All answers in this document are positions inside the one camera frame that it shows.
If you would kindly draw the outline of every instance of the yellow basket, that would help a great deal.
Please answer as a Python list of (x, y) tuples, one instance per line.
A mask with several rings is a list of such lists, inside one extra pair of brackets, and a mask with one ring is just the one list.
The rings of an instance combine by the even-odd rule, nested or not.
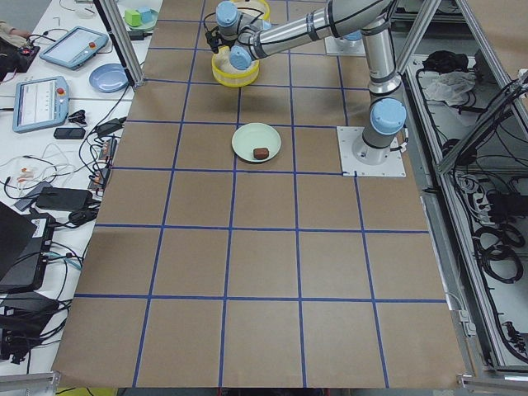
[[(265, 0), (231, 0), (236, 4), (238, 8), (240, 7), (247, 7), (247, 8), (254, 8), (260, 12), (263, 12), (264, 14), (261, 16), (261, 18), (264, 21), (270, 21), (270, 13), (271, 9), (269, 4)], [(244, 10), (247, 14), (256, 17), (257, 14), (252, 10)]]
[(221, 47), (217, 54), (211, 59), (213, 76), (220, 84), (239, 88), (254, 82), (258, 77), (258, 67), (260, 62), (254, 60), (248, 70), (240, 71), (235, 69), (229, 62), (229, 47)]

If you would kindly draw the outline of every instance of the white plate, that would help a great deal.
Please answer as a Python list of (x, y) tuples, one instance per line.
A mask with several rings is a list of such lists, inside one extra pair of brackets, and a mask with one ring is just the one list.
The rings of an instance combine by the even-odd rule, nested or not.
[[(250, 163), (263, 163), (275, 157), (281, 149), (281, 136), (267, 124), (253, 122), (245, 124), (236, 130), (231, 140), (234, 152)], [(266, 148), (270, 156), (266, 159), (255, 159), (253, 150)]]

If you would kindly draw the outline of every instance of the white mounting plate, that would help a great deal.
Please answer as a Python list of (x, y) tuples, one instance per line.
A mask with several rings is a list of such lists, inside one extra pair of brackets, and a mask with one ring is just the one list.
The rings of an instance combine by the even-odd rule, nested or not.
[[(368, 165), (356, 158), (352, 153), (352, 144), (363, 133), (363, 129), (360, 126), (337, 127), (343, 176), (405, 177), (405, 167), (403, 166), (402, 154), (399, 151), (391, 151), (385, 162), (380, 165)], [(396, 138), (394, 138), (390, 147), (398, 147)]]
[(348, 41), (335, 37), (325, 37), (324, 46), (327, 49), (327, 55), (365, 56), (363, 40)]

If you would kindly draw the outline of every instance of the green sponge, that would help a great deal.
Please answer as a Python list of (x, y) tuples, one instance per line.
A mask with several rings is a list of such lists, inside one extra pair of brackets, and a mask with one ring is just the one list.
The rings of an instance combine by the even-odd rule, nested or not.
[(125, 22), (129, 26), (141, 25), (141, 14), (137, 10), (125, 10)]

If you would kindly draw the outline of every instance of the laptop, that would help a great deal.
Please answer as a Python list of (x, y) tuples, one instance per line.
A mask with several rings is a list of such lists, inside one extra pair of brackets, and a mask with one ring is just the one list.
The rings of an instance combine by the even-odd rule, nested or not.
[[(42, 286), (47, 264), (42, 253), (50, 251), (53, 221), (47, 213), (18, 214), (0, 202), (0, 252), (10, 253), (8, 259), (2, 255), (0, 293), (21, 293)], [(11, 250), (15, 245), (16, 256)]]

